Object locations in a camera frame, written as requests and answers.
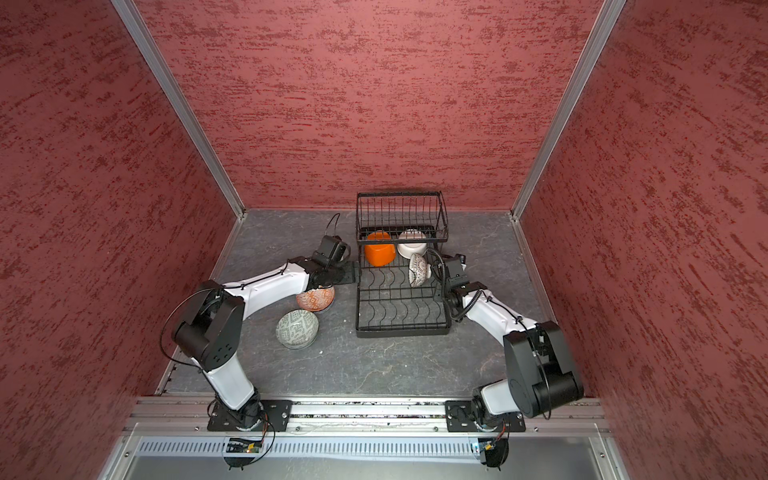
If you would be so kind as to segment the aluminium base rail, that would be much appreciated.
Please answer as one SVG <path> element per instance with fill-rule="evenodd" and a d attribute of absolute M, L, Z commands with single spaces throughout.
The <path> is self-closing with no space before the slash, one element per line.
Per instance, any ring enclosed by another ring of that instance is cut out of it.
<path fill-rule="evenodd" d="M 269 421 L 287 436 L 431 436 L 469 435 L 477 427 L 448 415 L 445 398 L 298 396 L 289 405 L 268 405 Z M 124 433 L 207 435 L 218 417 L 207 395 L 140 397 L 123 427 Z M 513 415 L 505 432 L 513 437 L 609 437 L 612 430 L 598 399 L 554 410 L 547 419 Z"/>

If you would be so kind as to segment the orange square bowl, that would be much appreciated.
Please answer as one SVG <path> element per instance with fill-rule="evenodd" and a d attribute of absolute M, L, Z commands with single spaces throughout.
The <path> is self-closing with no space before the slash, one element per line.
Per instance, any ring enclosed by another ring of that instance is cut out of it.
<path fill-rule="evenodd" d="M 397 256 L 395 245 L 384 242 L 390 239 L 390 234 L 383 230 L 374 231 L 366 236 L 368 243 L 364 245 L 363 250 L 370 266 L 384 267 L 395 260 Z"/>

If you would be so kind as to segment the corner aluminium profile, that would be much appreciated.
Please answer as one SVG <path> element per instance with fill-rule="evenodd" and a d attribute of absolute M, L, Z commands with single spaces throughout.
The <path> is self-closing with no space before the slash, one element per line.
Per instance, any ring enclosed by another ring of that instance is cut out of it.
<path fill-rule="evenodd" d="M 585 41 L 577 63 L 558 103 L 533 164 L 511 209 L 511 221 L 519 224 L 558 141 L 580 100 L 584 88 L 626 5 L 625 0 L 605 0 Z"/>
<path fill-rule="evenodd" d="M 139 49 L 188 137 L 200 154 L 220 192 L 234 212 L 237 220 L 242 221 L 247 212 L 245 204 L 236 191 L 229 175 L 226 173 L 214 147 L 163 57 L 160 48 L 152 37 L 136 3 L 129 0 L 112 0 L 111 4 Z"/>

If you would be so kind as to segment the right corner aluminium profile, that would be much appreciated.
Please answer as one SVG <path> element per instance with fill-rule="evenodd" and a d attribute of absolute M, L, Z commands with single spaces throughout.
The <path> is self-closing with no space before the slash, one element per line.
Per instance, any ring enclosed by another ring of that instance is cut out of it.
<path fill-rule="evenodd" d="M 625 0 L 605 0 L 585 41 L 577 63 L 558 103 L 533 164 L 511 209 L 511 221 L 519 224 L 558 141 L 580 100 L 584 88 L 626 5 Z"/>

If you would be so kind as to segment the red patterned bowl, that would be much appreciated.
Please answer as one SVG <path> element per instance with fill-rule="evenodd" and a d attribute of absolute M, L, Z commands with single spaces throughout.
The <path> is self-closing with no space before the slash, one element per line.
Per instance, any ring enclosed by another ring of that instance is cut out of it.
<path fill-rule="evenodd" d="M 335 288 L 318 288 L 300 293 L 296 301 L 300 309 L 321 312 L 330 307 L 335 300 Z"/>

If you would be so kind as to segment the grey green patterned bowl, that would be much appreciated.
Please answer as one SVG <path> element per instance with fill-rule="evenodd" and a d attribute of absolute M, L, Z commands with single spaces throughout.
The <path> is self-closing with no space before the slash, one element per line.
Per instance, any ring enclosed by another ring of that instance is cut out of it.
<path fill-rule="evenodd" d="M 285 348 L 299 350 L 309 347 L 319 333 L 319 319 L 310 311 L 293 310 L 277 323 L 276 337 Z"/>

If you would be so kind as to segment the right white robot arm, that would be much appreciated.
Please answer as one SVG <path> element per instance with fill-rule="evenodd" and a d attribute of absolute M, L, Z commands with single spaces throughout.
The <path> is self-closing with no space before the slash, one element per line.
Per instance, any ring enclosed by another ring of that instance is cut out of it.
<path fill-rule="evenodd" d="M 469 417 L 478 427 L 491 429 L 511 416 L 549 419 L 555 409 L 584 398 L 579 369 L 557 323 L 526 317 L 483 283 L 471 282 L 464 256 L 430 255 L 446 316 L 479 325 L 504 350 L 505 377 L 473 394 Z"/>

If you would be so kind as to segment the left corner aluminium profile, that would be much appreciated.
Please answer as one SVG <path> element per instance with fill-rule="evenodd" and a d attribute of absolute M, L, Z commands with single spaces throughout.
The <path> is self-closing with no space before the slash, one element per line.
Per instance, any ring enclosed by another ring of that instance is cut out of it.
<path fill-rule="evenodd" d="M 220 192 L 234 212 L 237 220 L 242 221 L 247 212 L 245 204 L 236 191 L 229 175 L 226 173 L 214 147 L 163 57 L 160 48 L 152 37 L 136 3 L 129 0 L 112 0 L 111 4 L 139 49 L 188 137 L 200 154 Z"/>

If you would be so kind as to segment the white lattice patterned bowl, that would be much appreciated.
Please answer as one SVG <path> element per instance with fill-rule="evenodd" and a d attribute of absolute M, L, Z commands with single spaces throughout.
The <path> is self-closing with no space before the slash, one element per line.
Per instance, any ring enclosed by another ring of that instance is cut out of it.
<path fill-rule="evenodd" d="M 409 284 L 412 288 L 423 286 L 432 277 L 432 270 L 426 258 L 414 253 L 411 255 L 408 266 Z"/>

